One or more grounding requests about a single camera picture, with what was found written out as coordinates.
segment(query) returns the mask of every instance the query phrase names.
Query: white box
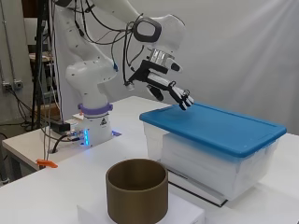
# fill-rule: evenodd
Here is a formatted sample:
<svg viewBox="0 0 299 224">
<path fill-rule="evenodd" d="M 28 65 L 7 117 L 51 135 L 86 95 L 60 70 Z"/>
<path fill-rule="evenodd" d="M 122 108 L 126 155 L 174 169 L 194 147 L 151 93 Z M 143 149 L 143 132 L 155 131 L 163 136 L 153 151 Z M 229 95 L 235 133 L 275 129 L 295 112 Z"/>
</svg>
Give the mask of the white box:
<svg viewBox="0 0 299 224">
<path fill-rule="evenodd" d="M 246 158 L 221 155 L 213 148 L 169 133 L 144 122 L 149 158 L 161 161 L 233 200 L 255 185 L 267 172 L 277 143 L 260 149 Z"/>
<path fill-rule="evenodd" d="M 78 223 L 115 224 L 107 213 L 106 200 L 96 206 L 78 206 Z M 205 224 L 205 210 L 169 192 L 167 214 L 157 224 Z"/>
</svg>

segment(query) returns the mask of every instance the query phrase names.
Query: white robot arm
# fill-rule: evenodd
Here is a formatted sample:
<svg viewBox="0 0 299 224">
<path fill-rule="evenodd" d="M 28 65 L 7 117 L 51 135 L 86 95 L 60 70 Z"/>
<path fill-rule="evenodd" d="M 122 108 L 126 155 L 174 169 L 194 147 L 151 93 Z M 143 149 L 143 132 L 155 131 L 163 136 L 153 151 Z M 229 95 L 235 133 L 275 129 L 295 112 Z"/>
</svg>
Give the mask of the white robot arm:
<svg viewBox="0 0 299 224">
<path fill-rule="evenodd" d="M 168 70 L 182 71 L 173 56 L 185 34 L 185 25 L 178 17 L 173 15 L 161 18 L 143 17 L 127 0 L 90 0 L 90 2 L 89 0 L 54 0 L 54 3 L 58 6 L 57 14 L 68 47 L 82 60 L 67 67 L 66 79 L 82 96 L 83 102 L 79 105 L 79 109 L 84 113 L 84 120 L 78 126 L 78 130 L 84 133 L 84 145 L 92 147 L 112 137 L 108 121 L 108 111 L 112 109 L 112 105 L 99 91 L 98 84 L 115 77 L 118 66 L 97 45 L 112 44 L 124 38 L 124 49 L 126 49 L 127 36 L 134 35 L 136 40 L 151 48 L 151 55 L 147 60 L 142 61 L 129 79 L 126 79 L 125 64 L 122 65 L 124 85 L 131 90 L 134 88 L 135 81 L 146 82 L 149 92 L 159 101 L 163 100 L 161 91 L 169 91 L 181 109 L 186 110 L 193 104 L 189 91 L 176 87 L 175 81 L 163 77 Z M 100 7 L 127 24 L 126 29 L 107 27 L 120 35 L 115 41 L 99 43 L 90 38 L 83 8 L 93 13 L 94 6 Z"/>
</svg>

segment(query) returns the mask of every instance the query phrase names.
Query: electrical outlet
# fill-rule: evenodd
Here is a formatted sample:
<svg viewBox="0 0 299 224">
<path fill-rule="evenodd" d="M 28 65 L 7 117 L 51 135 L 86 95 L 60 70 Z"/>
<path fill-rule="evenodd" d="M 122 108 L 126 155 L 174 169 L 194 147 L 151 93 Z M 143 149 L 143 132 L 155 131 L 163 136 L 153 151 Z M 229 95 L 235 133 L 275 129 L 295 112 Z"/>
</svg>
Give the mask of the electrical outlet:
<svg viewBox="0 0 299 224">
<path fill-rule="evenodd" d="M 9 92 L 12 91 L 12 86 L 9 82 L 2 82 L 2 91 Z"/>
<path fill-rule="evenodd" d="M 19 91 L 23 88 L 23 84 L 21 80 L 13 80 L 13 90 Z"/>
</svg>

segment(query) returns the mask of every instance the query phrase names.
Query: white plastic container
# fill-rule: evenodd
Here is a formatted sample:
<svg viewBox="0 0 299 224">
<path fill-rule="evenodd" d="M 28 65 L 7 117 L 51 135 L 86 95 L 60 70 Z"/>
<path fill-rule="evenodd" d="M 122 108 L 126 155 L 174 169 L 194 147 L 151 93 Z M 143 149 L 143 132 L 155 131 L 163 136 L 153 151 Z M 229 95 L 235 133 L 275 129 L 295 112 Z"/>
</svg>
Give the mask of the white plastic container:
<svg viewBox="0 0 299 224">
<path fill-rule="evenodd" d="M 201 144 L 144 122 L 149 159 L 160 161 L 232 201 L 265 176 L 278 140 L 246 158 L 216 157 Z"/>
<path fill-rule="evenodd" d="M 151 160 L 229 201 L 265 176 L 286 132 L 281 125 L 206 105 L 190 112 L 172 106 L 140 119 Z"/>
</svg>

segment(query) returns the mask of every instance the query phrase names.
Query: metal cylindrical container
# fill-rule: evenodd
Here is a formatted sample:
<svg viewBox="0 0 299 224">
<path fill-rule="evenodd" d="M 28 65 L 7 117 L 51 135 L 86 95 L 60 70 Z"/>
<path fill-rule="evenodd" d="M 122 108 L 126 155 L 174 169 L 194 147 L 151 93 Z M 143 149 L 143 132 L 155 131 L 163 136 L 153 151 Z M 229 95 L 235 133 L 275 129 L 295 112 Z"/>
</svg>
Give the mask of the metal cylindrical container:
<svg viewBox="0 0 299 224">
<path fill-rule="evenodd" d="M 168 172 L 157 161 L 136 159 L 106 174 L 107 211 L 118 224 L 154 224 L 168 210 Z"/>
</svg>

